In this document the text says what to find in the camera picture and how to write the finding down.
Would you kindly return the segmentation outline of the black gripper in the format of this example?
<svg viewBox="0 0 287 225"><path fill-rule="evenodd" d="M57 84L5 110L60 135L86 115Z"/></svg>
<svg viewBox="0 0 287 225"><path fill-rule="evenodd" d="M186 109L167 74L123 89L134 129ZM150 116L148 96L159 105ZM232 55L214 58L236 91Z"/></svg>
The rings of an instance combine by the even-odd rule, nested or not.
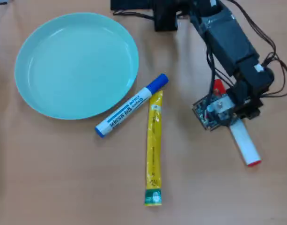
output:
<svg viewBox="0 0 287 225"><path fill-rule="evenodd" d="M234 113L240 119L252 120L260 115L259 109L264 105L260 97L269 90L274 74L256 58L250 57L237 64L237 73L234 76L234 87L226 90L235 104Z"/></svg>

